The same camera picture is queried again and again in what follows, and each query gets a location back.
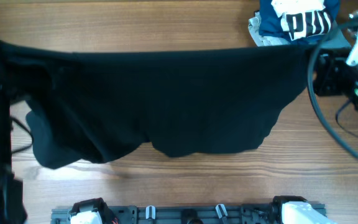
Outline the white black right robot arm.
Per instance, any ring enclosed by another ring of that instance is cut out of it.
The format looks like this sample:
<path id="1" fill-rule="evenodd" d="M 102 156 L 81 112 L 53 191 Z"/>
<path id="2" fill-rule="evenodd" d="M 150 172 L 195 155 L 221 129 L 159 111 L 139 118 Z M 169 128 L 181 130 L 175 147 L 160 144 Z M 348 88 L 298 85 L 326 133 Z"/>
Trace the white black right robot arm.
<path id="1" fill-rule="evenodd" d="M 316 96 L 346 95 L 348 100 L 336 113 L 338 119 L 341 111 L 349 104 L 353 104 L 358 111 L 358 11 L 351 14 L 349 21 L 338 25 L 329 31 L 321 41 L 315 45 L 307 68 L 307 90 L 314 112 L 325 130 L 331 137 L 358 160 L 358 152 L 341 139 L 324 118 Z M 356 42 L 352 49 L 340 51 L 331 50 L 321 53 L 322 45 L 333 35 L 343 29 L 354 31 Z"/>

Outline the black polo shirt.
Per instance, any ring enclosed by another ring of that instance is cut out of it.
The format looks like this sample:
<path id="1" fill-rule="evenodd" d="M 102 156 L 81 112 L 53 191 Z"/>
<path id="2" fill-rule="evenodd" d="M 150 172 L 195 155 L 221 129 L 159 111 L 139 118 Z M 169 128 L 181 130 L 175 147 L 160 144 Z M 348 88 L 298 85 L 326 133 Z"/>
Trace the black polo shirt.
<path id="1" fill-rule="evenodd" d="M 168 157 L 257 149 L 306 87 L 308 46 L 65 53 L 0 41 L 7 82 L 28 94 L 44 167 L 102 164 L 149 142 Z"/>

